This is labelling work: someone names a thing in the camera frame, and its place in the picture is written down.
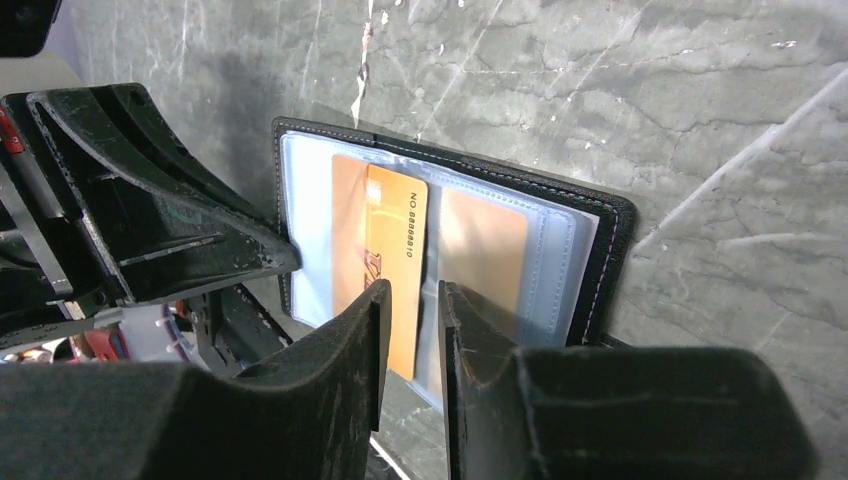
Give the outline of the orange VIP credit card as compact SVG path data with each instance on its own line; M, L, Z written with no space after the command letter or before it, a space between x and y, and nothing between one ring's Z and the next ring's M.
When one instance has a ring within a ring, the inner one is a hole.
M511 326L527 236L528 219L521 212L444 189L439 208L439 278L469 290L469 300L482 315Z

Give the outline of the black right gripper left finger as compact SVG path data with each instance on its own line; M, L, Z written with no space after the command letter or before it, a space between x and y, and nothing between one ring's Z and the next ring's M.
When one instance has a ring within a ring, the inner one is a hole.
M379 280L226 379L187 363L1 370L5 479L362 479L391 327Z

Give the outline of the black card holder wallet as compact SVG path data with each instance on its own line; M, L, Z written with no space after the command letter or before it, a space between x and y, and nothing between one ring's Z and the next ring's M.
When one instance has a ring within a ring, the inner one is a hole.
M635 228L623 196L325 123L274 122L290 314L318 327L371 283L393 292L389 366L442 404L438 286L521 345L596 343Z

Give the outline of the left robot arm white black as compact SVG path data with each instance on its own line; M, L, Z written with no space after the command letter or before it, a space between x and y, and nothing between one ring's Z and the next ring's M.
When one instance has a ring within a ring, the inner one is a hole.
M234 375L291 343L246 283L298 267L141 84L2 98L3 362L68 342Z

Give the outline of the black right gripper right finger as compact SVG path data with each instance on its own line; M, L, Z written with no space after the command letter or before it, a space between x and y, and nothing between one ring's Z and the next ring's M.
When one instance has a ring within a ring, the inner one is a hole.
M438 287L452 479L812 479L773 370L721 347L520 346Z

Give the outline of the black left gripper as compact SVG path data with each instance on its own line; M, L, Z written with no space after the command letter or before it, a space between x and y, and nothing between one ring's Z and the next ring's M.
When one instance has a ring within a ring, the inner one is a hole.
M299 267L140 83L1 100L1 345Z

